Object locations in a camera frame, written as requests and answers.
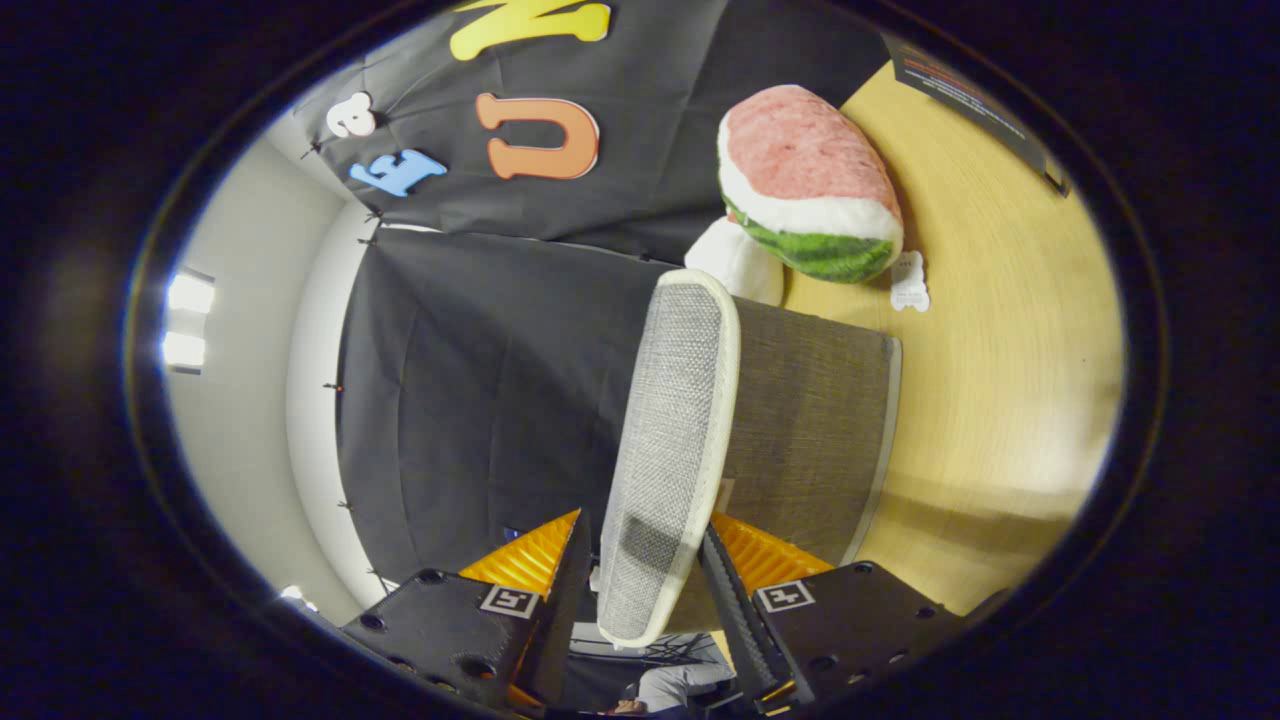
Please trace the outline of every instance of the white plush toy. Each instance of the white plush toy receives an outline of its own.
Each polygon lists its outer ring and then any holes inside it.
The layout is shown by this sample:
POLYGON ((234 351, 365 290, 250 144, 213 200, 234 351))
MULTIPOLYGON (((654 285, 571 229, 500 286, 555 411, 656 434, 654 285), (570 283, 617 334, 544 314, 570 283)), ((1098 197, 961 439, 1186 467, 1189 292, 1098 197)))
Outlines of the white plush toy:
POLYGON ((728 218, 707 228, 685 254, 685 266, 712 275, 736 297, 782 304, 782 261, 728 218))

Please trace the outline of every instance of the black sign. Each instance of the black sign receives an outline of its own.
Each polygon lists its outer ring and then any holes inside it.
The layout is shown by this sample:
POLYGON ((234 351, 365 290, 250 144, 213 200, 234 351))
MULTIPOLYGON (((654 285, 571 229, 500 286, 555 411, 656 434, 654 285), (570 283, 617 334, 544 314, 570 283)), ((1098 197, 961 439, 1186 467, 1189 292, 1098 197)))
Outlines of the black sign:
POLYGON ((937 99, 978 123, 1066 197, 1070 188, 1062 169, 1012 113, 978 90, 963 74, 920 49, 888 35, 884 36, 884 45, 888 47, 890 58, 893 59, 893 77, 897 82, 937 99))

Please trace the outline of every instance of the gray shirt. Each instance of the gray shirt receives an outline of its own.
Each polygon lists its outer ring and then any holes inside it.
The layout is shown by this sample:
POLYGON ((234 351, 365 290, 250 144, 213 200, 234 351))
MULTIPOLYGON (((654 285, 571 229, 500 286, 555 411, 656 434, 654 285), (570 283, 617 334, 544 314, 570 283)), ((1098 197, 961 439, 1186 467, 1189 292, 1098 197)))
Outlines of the gray shirt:
POLYGON ((658 712, 687 705, 689 696, 710 692, 716 683, 732 676, 733 670, 719 664, 654 667, 640 676, 636 700, 645 703, 648 712, 658 712))

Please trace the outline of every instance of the white wall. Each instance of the white wall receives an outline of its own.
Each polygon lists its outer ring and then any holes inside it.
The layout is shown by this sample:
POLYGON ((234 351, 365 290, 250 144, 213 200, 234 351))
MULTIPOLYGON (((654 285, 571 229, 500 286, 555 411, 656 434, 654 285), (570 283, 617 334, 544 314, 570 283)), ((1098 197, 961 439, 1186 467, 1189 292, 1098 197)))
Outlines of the white wall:
POLYGON ((360 606, 307 523, 284 405, 298 300, 342 208, 294 159, 268 141, 253 145, 211 199, 183 259, 215 278, 202 374, 168 374, 187 461, 218 520, 271 584, 300 585, 334 623, 360 606))
POLYGON ((355 200, 356 196, 351 193, 349 190, 329 165, 324 164, 320 159, 320 154, 308 152, 311 150, 311 141, 307 138, 306 133, 302 132, 302 126, 298 123, 297 118, 293 117, 292 111, 280 115, 271 127, 266 128, 266 135, 264 138, 271 143, 273 147, 280 151, 291 163, 302 168, 307 173, 307 177, 314 179, 320 186, 328 188, 337 197, 343 201, 355 200))
POLYGON ((365 254, 356 238, 372 237, 376 222, 352 200, 338 214, 316 252, 293 325, 285 416, 289 456, 298 495, 325 557, 365 607, 385 594, 356 536, 338 470, 338 436, 332 383, 338 374, 338 350, 347 301, 365 254))

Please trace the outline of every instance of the black metal plate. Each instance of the black metal plate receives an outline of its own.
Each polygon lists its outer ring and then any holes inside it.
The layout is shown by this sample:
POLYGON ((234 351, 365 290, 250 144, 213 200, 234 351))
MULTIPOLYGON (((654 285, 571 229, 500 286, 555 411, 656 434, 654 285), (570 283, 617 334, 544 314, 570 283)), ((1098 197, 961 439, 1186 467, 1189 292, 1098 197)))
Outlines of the black metal plate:
POLYGON ((724 628, 724 641, 733 656, 737 687, 744 697, 758 700, 791 679, 787 662, 764 629, 760 614, 751 605, 733 561, 712 525, 707 527, 698 557, 707 574, 721 626, 724 628))
POLYGON ((534 625, 543 614, 536 593, 509 591, 512 611, 481 610, 497 585, 424 570, 381 602, 343 626, 343 632, 378 655, 463 697, 503 707, 507 685, 534 625))
POLYGON ((534 629, 529 651, 516 676, 516 687, 532 693, 547 703, 559 701, 564 687, 564 661, 568 657, 573 620, 577 619, 579 601, 591 571, 591 519, 581 509, 568 541, 561 551, 559 565, 552 579, 543 619, 534 629))
POLYGON ((960 618, 873 562, 760 588, 751 601, 795 673, 794 698, 801 703, 870 687, 961 626, 960 618))

